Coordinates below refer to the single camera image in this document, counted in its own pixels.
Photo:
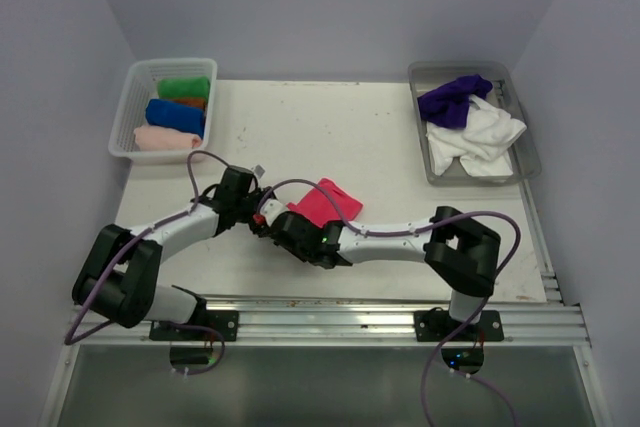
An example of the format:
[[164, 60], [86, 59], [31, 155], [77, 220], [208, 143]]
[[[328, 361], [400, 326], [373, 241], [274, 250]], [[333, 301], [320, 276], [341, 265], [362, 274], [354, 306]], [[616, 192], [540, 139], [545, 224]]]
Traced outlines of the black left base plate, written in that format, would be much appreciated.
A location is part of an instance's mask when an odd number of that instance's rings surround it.
[[236, 310], [206, 310], [195, 314], [187, 324], [153, 321], [149, 339], [159, 342], [198, 342], [237, 338], [239, 312]]

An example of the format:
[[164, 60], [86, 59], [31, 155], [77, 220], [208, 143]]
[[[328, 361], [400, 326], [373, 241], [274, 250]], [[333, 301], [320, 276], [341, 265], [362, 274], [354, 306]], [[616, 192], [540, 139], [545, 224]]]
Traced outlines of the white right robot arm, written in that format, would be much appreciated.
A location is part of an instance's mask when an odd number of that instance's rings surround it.
[[494, 291], [501, 238], [492, 229], [439, 207], [430, 220], [395, 226], [329, 221], [319, 227], [286, 205], [270, 200], [259, 210], [267, 236], [303, 262], [325, 269], [373, 261], [426, 264], [452, 289], [445, 326], [451, 336], [468, 339], [481, 327], [481, 302]]

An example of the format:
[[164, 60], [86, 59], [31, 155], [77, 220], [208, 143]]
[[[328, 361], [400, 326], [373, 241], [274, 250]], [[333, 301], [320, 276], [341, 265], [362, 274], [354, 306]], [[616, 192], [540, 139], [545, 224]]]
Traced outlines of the green rolled towel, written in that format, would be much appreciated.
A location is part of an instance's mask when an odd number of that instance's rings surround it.
[[157, 82], [156, 90], [158, 96], [164, 99], [183, 97], [208, 99], [210, 80], [206, 76], [164, 78]]

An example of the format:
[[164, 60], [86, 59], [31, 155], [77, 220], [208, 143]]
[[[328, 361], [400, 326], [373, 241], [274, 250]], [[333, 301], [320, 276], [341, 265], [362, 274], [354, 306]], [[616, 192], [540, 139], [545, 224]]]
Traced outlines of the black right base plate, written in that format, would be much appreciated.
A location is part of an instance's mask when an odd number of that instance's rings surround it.
[[[413, 312], [413, 326], [418, 342], [440, 342], [461, 323], [452, 319], [441, 307]], [[501, 342], [505, 339], [498, 311], [484, 310], [475, 324], [470, 324], [455, 337], [454, 342]]]

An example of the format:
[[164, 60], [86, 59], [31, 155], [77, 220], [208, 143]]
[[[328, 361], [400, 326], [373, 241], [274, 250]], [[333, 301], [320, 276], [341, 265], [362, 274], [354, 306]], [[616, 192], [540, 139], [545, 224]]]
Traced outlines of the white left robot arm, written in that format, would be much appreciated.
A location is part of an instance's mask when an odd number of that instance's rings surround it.
[[166, 322], [185, 339], [201, 337], [208, 326], [204, 300], [160, 285], [160, 267], [192, 245], [249, 222], [262, 194], [252, 171], [230, 166], [183, 211], [145, 226], [104, 227], [72, 288], [74, 303], [125, 328]]

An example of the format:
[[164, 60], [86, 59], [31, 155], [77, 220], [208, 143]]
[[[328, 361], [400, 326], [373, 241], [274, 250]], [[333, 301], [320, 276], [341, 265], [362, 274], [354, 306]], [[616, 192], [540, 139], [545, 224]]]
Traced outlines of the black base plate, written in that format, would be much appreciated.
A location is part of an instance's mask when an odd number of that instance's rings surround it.
[[195, 314], [187, 324], [153, 321], [149, 339], [159, 342], [198, 342], [237, 338], [239, 312], [236, 310], [206, 310]]
[[[440, 342], [461, 323], [452, 319], [441, 307], [413, 312], [413, 326], [418, 342]], [[475, 324], [470, 324], [455, 337], [454, 342], [501, 342], [505, 339], [498, 311], [484, 310]]]

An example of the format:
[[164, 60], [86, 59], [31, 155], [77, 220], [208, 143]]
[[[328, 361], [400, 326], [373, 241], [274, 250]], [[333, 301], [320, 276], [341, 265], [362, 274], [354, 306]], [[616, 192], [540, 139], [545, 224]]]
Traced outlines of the aluminium mounting rail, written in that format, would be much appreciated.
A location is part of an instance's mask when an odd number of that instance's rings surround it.
[[[335, 299], [208, 299], [207, 308], [238, 314], [234, 346], [374, 346], [417, 343], [414, 313], [441, 303]], [[493, 304], [504, 340], [496, 347], [588, 346], [582, 311], [562, 304]]]

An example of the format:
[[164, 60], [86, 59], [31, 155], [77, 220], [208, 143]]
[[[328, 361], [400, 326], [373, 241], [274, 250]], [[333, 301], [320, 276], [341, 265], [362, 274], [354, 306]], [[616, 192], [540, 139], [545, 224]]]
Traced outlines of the orange rolled towel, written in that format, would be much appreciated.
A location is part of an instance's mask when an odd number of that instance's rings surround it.
[[184, 105], [184, 106], [188, 106], [191, 108], [196, 108], [199, 109], [203, 112], [206, 111], [207, 105], [208, 105], [208, 100], [206, 98], [202, 98], [202, 97], [181, 97], [181, 98], [175, 98], [173, 99], [173, 102], [180, 104], [180, 105]]

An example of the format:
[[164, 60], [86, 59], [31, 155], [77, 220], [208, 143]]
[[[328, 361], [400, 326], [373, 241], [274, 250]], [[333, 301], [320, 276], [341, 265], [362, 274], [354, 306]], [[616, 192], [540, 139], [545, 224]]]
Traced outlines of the pink red towel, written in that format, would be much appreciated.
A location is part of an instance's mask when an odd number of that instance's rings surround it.
[[[330, 195], [348, 221], [355, 220], [362, 211], [363, 204], [342, 190], [331, 179], [321, 178], [317, 185]], [[311, 188], [298, 203], [288, 203], [287, 208], [301, 214], [318, 227], [323, 227], [327, 222], [342, 219], [329, 199], [316, 188]]]

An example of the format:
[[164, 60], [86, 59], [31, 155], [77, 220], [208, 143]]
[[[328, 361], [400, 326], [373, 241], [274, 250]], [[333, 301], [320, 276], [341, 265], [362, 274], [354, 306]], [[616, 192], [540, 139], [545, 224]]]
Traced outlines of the white plastic basket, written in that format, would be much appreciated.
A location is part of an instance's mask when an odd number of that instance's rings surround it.
[[108, 144], [135, 163], [172, 163], [209, 144], [217, 63], [209, 58], [152, 59], [127, 73]]

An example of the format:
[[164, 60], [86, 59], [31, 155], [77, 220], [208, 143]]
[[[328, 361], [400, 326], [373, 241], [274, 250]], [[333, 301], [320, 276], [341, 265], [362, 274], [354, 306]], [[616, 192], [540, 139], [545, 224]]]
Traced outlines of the white towel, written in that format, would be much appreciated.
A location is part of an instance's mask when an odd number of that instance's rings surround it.
[[426, 123], [432, 172], [441, 176], [458, 160], [471, 177], [510, 177], [513, 167], [508, 150], [526, 130], [526, 124], [506, 110], [472, 95], [465, 129]]

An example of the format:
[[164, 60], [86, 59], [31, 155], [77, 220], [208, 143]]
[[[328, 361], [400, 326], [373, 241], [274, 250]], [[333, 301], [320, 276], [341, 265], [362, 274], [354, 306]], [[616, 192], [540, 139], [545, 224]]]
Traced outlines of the light pink rolled towel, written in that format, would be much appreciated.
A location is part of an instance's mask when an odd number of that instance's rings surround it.
[[151, 125], [136, 128], [134, 140], [142, 151], [193, 150], [202, 145], [202, 139], [197, 134]]

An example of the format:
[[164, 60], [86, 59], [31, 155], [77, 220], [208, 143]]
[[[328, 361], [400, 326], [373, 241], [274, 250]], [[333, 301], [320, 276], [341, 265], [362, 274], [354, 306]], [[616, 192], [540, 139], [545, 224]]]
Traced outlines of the clear plastic bin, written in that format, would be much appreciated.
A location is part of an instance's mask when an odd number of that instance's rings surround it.
[[[464, 79], [490, 83], [484, 95], [465, 95], [466, 124], [452, 129], [429, 122], [420, 99]], [[511, 77], [497, 62], [415, 62], [408, 68], [422, 160], [434, 186], [503, 186], [530, 180], [541, 172], [528, 120]]]

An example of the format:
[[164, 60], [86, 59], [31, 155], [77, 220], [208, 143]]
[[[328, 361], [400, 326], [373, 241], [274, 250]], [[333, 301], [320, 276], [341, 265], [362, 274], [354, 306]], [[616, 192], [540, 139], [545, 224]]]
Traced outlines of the purple towel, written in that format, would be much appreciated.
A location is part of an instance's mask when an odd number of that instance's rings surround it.
[[458, 77], [417, 98], [420, 117], [438, 127], [465, 129], [470, 97], [475, 95], [485, 100], [492, 89], [493, 84], [478, 74]]

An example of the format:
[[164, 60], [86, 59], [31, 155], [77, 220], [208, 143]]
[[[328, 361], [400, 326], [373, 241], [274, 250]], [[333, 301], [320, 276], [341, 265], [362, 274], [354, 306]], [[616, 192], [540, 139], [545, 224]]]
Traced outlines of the blue rolled towel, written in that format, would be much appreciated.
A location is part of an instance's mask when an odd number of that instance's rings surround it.
[[169, 100], [151, 99], [145, 109], [145, 119], [152, 126], [204, 136], [204, 112]]

